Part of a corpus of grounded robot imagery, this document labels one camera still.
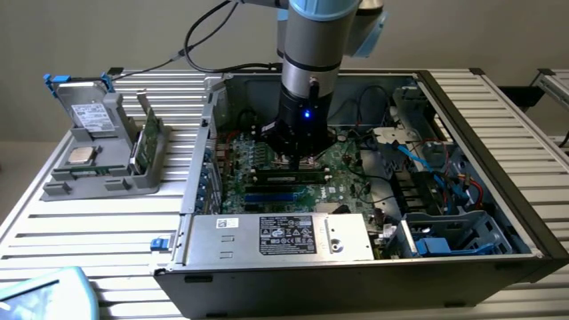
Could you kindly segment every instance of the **metal rack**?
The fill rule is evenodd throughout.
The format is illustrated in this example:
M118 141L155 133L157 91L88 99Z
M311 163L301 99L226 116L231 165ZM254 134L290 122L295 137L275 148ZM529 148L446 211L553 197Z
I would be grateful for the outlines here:
M531 86L539 87L569 111L569 70L539 69Z
M507 172L550 230L569 248L569 158L505 98L486 76L465 70L431 70L466 121ZM116 82L123 108L143 113L135 91L147 89L155 114L173 128L158 193L141 197L45 203L41 185L68 142L65 136L0 227L0 287L66 265L78 265L97 291L105 319L181 320L149 275L150 240L174 232L203 104L203 74L158 71ZM569 267L535 284L515 284L471 309L393 311L353 319L566 319ZM343 319L345 315L315 317Z

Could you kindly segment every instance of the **blue latch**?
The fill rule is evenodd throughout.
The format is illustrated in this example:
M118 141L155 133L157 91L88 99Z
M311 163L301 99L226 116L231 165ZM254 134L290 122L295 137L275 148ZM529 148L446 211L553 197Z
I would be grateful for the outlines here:
M486 243L477 249L450 250L445 238L422 238L415 241L418 255L422 257L447 257L451 255L490 255L494 244Z
M100 74L100 80L105 84L108 92L114 92L113 79L108 76L106 72Z
M169 239L155 238L150 242L150 251L167 251L169 250Z

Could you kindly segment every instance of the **warning label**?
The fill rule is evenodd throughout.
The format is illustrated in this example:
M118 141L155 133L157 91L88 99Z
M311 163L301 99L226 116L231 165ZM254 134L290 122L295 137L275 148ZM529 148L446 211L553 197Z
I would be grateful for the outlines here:
M317 252L310 215L258 219L258 251L262 255L305 255Z

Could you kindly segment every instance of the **robotic arm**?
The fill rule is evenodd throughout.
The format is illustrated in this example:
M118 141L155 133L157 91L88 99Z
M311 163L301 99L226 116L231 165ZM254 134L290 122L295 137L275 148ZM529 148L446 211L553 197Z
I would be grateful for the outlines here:
M343 54L366 57L375 45L385 15L381 0L250 0L278 12L282 75L275 119L258 134L290 158L321 153L335 140L327 111Z

